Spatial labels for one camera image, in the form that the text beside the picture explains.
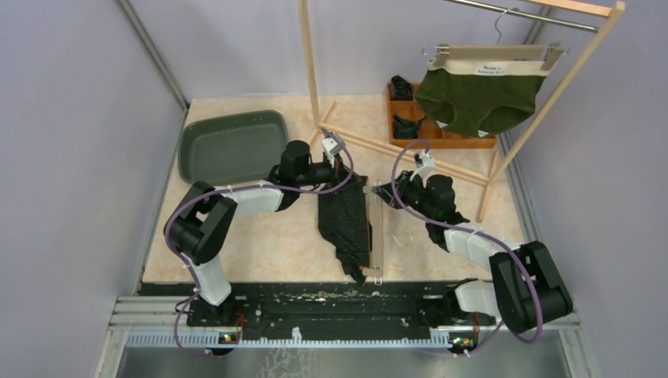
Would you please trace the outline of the black striped garment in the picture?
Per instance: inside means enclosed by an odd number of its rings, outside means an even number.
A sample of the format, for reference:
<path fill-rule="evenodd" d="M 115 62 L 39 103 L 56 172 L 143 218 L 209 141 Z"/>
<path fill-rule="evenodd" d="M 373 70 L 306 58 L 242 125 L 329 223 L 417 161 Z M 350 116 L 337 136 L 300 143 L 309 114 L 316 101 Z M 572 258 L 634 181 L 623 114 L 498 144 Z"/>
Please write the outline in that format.
<path fill-rule="evenodd" d="M 373 227 L 363 191 L 367 183 L 367 176 L 354 174 L 343 188 L 317 200 L 317 230 L 335 247 L 343 272 L 359 285 L 366 282 L 362 270 L 370 267 L 373 250 Z"/>

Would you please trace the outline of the beige clip hanger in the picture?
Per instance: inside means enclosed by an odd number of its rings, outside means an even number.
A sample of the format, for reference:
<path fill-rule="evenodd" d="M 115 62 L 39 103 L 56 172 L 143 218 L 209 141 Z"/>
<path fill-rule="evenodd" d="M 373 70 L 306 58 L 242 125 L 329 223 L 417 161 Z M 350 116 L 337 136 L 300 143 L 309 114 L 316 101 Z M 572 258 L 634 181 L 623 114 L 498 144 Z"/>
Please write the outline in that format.
<path fill-rule="evenodd" d="M 369 181 L 363 187 L 366 198 L 366 216 L 369 224 L 369 264 L 362 266 L 366 284 L 381 286 L 384 282 L 384 200 L 376 193 L 382 187 L 382 180 Z"/>
<path fill-rule="evenodd" d="M 441 43 L 434 46 L 434 57 L 428 59 L 428 70 L 445 69 L 449 61 L 473 63 L 510 63 L 516 61 L 539 62 L 540 70 L 551 71 L 559 59 L 568 54 L 569 49 L 560 42 L 549 45 L 500 45 L 503 33 L 499 20 L 506 14 L 517 12 L 518 8 L 508 8 L 496 18 L 494 28 L 498 34 L 495 45 L 451 45 Z"/>

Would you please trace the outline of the green underwear with cream waistband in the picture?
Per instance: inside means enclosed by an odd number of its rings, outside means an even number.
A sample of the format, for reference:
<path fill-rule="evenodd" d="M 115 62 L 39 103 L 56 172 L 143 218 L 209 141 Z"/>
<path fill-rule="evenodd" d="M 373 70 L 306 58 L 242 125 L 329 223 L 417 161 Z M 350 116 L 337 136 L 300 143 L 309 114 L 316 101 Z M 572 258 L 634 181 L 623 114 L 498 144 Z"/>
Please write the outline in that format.
<path fill-rule="evenodd" d="M 539 62 L 449 61 L 428 70 L 414 98 L 446 132 L 483 138 L 517 127 L 536 112 L 536 96 L 551 74 Z"/>

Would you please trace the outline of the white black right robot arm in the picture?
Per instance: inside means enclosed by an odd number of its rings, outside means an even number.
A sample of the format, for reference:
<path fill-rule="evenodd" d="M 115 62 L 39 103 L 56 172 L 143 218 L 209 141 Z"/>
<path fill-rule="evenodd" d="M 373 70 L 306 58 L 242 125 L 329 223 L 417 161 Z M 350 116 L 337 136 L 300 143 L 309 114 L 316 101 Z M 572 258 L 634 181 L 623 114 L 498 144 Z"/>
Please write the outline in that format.
<path fill-rule="evenodd" d="M 491 273 L 455 288 L 443 306 L 452 324 L 474 313 L 504 322 L 515 333 L 537 328 L 573 312 L 573 300 L 545 244 L 507 243 L 478 231 L 456 209 L 453 180 L 436 174 L 423 180 L 402 171 L 395 182 L 373 188 L 394 209 L 410 209 L 425 222 L 430 240 L 448 253 L 467 258 Z"/>

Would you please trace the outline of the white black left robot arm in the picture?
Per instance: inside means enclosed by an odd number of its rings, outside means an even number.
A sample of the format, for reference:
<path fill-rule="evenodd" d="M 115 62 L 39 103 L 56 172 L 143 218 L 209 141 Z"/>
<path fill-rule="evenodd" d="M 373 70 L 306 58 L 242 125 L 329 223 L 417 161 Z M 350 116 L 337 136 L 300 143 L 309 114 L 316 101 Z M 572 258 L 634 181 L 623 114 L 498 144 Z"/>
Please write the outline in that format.
<path fill-rule="evenodd" d="M 228 299 L 232 285 L 221 265 L 220 253 L 235 219 L 276 213 L 301 195 L 329 195 L 344 188 L 354 175 L 354 161 L 338 136 L 322 141 L 323 159 L 312 159 L 302 140 L 289 142 L 280 163 L 266 179 L 233 187 L 193 183 L 166 221 L 166 246 L 186 265 L 195 283 L 194 297 L 205 303 L 205 315 L 218 326 L 230 324 L 236 304 Z"/>

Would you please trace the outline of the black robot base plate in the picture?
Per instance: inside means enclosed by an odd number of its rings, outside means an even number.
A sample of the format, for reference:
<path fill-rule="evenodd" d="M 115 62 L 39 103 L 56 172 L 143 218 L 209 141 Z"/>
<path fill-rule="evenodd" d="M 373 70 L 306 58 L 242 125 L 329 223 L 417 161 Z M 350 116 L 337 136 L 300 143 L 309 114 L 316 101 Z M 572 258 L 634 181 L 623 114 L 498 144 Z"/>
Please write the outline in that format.
<path fill-rule="evenodd" d="M 301 339 L 306 342 L 423 342 L 440 326 L 494 326 L 498 319 L 465 313 L 455 288 L 471 280 L 355 283 L 234 283 L 216 313 L 195 299 L 184 311 L 193 328 L 222 327 L 234 343 Z"/>

